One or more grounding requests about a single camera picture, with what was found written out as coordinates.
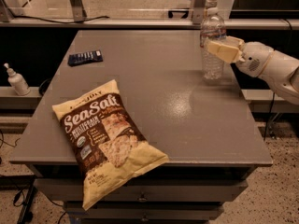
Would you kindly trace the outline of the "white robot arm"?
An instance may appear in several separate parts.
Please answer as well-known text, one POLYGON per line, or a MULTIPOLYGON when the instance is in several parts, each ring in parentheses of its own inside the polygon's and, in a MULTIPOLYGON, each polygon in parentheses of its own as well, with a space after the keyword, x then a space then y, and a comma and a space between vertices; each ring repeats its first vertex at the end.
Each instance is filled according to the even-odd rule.
POLYGON ((245 42, 233 36, 208 39, 204 49, 226 63, 234 63, 240 72, 263 80, 277 96, 299 105, 298 59, 261 42, 245 42))

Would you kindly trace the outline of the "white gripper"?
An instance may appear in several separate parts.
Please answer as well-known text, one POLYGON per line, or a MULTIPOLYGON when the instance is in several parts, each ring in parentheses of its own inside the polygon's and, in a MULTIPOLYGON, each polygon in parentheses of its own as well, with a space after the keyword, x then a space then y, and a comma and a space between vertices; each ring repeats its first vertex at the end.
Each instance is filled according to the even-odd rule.
POLYGON ((225 40, 208 40, 206 50, 226 63, 235 63, 236 67, 250 77, 257 77, 274 51, 260 42, 248 42, 234 36, 225 40))

